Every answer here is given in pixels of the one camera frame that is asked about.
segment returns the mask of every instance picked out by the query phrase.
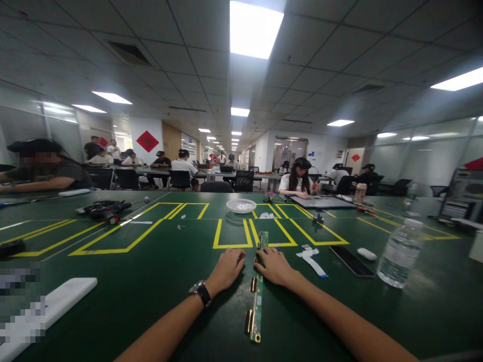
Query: red decoration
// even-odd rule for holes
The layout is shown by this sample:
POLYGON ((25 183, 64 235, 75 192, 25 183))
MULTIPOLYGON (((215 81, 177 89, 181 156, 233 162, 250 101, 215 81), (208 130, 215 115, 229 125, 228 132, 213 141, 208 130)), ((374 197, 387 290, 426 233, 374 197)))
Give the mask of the red decoration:
POLYGON ((159 144, 159 141, 155 139, 148 131, 140 135, 136 142, 139 143, 139 145, 147 152, 151 152, 152 149, 159 144))
POLYGON ((105 139, 104 137, 101 137, 101 140, 99 141, 99 144, 106 148, 106 146, 109 144, 109 141, 105 139))

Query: white eraser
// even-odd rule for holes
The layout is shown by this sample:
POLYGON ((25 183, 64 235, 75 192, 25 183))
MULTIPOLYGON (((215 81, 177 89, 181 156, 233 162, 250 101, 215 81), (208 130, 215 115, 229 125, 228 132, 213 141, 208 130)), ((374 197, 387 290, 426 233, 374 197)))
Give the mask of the white eraser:
POLYGON ((357 253, 359 255, 362 255, 363 257, 365 257, 367 260, 370 260, 370 261, 374 261, 374 260, 377 259, 376 254, 374 254, 373 252, 371 252, 367 249, 364 249, 364 248, 357 249, 357 253))

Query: white shirt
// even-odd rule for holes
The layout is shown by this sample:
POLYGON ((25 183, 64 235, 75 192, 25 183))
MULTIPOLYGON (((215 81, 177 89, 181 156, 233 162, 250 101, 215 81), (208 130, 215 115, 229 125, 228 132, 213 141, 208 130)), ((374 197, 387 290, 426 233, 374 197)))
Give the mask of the white shirt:
POLYGON ((136 156, 134 158, 131 158, 131 157, 128 156, 127 159, 122 161, 121 165, 129 166, 130 164, 133 164, 133 163, 139 163, 140 165, 144 165, 144 162, 138 156, 136 156))
POLYGON ((191 177, 198 172, 191 162, 180 159, 171 161, 171 169, 173 171, 189 171, 191 177))
MULTIPOLYGON (((282 179, 280 180, 280 186, 278 187, 278 191, 280 190, 288 190, 288 191, 302 191, 302 178, 298 178, 298 184, 297 184, 297 189, 296 190, 289 190, 288 185, 289 185, 289 180, 290 180, 290 174, 286 174, 282 176, 282 179)), ((309 183, 309 189, 305 190, 306 193, 310 195, 312 192, 312 185, 313 182, 310 178, 308 178, 308 183, 309 183)))
POLYGON ((91 158, 89 160, 89 162, 93 162, 93 163, 114 163, 114 159, 109 156, 109 155, 104 155, 104 156, 99 156, 99 155, 95 155, 93 158, 91 158))
POLYGON ((111 153, 112 158, 121 159, 121 150, 113 145, 107 147, 107 151, 111 153))
POLYGON ((336 171, 332 172, 329 177, 334 180, 335 185, 338 185, 339 181, 344 176, 349 176, 349 173, 345 170, 336 170, 336 171))

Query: hand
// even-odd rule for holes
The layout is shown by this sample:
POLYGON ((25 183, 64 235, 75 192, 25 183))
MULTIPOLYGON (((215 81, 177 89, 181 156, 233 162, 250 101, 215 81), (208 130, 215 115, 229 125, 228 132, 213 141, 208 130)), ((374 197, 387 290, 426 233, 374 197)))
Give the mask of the hand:
POLYGON ((292 269, 281 251, 264 248, 258 250, 257 255, 263 259, 265 267, 258 263, 254 263, 253 266, 273 284, 288 288, 297 278, 298 272, 292 269))
POLYGON ((233 284, 245 265, 246 255, 242 249, 230 248, 220 255, 215 269, 213 269, 210 277, 205 282, 211 299, 233 284))

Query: long black hair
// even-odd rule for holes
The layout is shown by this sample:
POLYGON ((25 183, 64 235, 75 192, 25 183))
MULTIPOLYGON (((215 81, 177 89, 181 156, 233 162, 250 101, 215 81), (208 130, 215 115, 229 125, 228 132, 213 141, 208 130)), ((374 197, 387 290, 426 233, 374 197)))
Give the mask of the long black hair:
MULTIPOLYGON (((288 179, 288 190, 289 191, 297 191, 298 186, 298 175, 297 175, 297 168, 307 169, 306 165, 310 162, 307 161, 304 157, 299 157, 293 163, 292 171, 290 172, 290 177, 288 179)), ((310 194, 310 181, 308 180, 308 173, 304 173, 302 176, 302 191, 307 192, 310 194)))

